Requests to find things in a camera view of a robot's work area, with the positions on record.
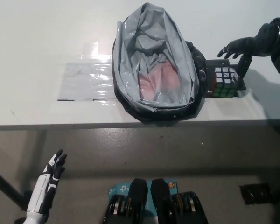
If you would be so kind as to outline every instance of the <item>robotic hand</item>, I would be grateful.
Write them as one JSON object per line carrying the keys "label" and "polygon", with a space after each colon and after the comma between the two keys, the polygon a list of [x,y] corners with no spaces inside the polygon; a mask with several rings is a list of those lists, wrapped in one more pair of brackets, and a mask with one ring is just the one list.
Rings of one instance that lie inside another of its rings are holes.
{"label": "robotic hand", "polygon": [[38,177],[27,208],[27,217],[23,224],[44,224],[49,217],[61,173],[65,170],[66,154],[60,149],[48,162]]}
{"label": "robotic hand", "polygon": [[218,57],[225,54],[225,59],[231,55],[237,58],[242,55],[238,63],[237,73],[244,77],[252,56],[271,56],[271,60],[280,73],[280,18],[264,24],[255,37],[241,38],[230,42],[226,47],[220,50]]}

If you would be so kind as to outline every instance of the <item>concrete floor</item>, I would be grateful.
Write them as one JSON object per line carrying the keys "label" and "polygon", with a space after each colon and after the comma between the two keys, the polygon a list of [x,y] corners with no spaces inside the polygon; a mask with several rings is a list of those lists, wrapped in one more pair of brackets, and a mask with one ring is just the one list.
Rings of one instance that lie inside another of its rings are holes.
{"label": "concrete floor", "polygon": [[[0,132],[0,173],[32,189],[58,150],[68,154],[48,224],[97,224],[108,189],[135,177],[174,178],[196,192],[210,224],[280,224],[280,204],[246,206],[239,185],[280,184],[280,136],[269,127]],[[24,216],[0,192],[0,224]]]}

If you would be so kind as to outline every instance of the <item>bag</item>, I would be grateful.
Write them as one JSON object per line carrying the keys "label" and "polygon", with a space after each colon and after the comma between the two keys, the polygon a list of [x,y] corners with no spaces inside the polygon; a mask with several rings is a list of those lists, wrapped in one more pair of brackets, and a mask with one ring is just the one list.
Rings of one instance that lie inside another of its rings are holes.
{"label": "bag", "polygon": [[189,118],[203,96],[204,56],[150,3],[118,22],[112,71],[117,99],[140,121]]}

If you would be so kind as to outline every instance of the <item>table leg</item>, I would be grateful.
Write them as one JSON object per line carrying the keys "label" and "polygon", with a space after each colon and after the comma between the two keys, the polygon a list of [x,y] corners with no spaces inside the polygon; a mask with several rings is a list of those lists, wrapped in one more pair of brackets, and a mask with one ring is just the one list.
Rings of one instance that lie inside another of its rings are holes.
{"label": "table leg", "polygon": [[8,183],[0,175],[0,190],[9,197],[14,203],[16,203],[22,210],[26,211],[29,200],[21,195],[10,183]]}

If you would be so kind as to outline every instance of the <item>gray plastic bag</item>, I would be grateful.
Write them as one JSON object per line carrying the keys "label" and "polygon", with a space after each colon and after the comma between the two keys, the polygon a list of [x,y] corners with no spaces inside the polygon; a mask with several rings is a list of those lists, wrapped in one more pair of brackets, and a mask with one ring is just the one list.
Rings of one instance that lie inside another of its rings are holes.
{"label": "gray plastic bag", "polygon": [[132,107],[168,111],[195,100],[191,52],[163,8],[146,3],[119,21],[112,57],[114,84]]}

